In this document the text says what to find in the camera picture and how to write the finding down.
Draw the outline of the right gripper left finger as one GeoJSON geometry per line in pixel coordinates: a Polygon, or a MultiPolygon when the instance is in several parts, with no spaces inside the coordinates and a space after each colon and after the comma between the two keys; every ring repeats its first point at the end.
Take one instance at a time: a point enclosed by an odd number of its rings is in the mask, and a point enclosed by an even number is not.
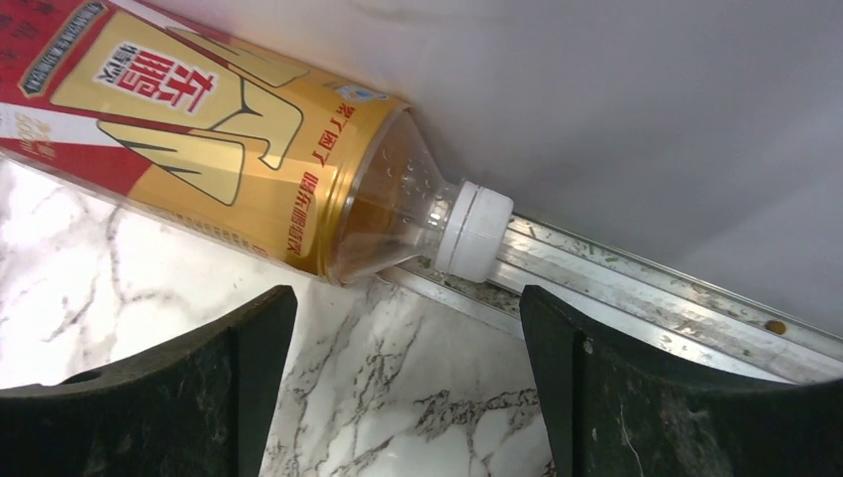
{"type": "Polygon", "coordinates": [[[4,390],[2,474],[257,475],[296,311],[275,286],[128,358],[4,390]]]}

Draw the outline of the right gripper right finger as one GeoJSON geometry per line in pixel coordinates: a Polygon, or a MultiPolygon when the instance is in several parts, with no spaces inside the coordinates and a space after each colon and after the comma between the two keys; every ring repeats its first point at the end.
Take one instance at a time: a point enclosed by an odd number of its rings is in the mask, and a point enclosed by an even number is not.
{"type": "Polygon", "coordinates": [[[842,384],[707,367],[606,326],[537,285],[519,303],[560,476],[838,476],[842,384]]]}

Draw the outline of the amber tea bottle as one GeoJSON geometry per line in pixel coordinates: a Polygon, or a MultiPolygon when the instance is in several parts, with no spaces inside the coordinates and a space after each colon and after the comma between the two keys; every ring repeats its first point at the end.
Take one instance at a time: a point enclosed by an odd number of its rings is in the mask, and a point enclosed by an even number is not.
{"type": "Polygon", "coordinates": [[[482,282],[513,211],[445,180],[401,99],[137,1],[2,3],[1,149],[334,283],[482,282]]]}

